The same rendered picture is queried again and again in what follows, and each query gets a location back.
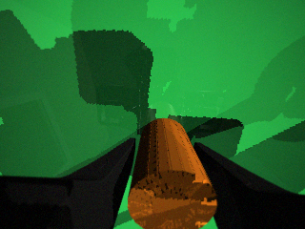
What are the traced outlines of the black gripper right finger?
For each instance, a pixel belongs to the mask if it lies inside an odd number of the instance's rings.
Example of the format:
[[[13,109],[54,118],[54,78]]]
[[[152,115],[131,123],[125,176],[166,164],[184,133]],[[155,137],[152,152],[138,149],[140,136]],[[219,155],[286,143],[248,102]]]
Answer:
[[[305,195],[289,192],[200,142],[193,147],[217,196],[217,229],[305,229]]]

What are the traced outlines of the orange knob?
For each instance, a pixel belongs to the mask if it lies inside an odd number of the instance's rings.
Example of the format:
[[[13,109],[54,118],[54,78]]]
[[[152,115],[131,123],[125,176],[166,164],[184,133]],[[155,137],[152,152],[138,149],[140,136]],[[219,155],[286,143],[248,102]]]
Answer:
[[[143,229],[199,229],[215,213],[217,196],[185,129],[158,118],[142,131],[128,209]]]

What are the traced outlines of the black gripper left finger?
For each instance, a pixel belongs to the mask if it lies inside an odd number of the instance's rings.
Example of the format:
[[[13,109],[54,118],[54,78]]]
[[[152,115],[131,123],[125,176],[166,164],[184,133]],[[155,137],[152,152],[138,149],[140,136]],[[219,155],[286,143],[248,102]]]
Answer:
[[[0,225],[113,229],[134,153],[131,137],[64,177],[0,175]]]

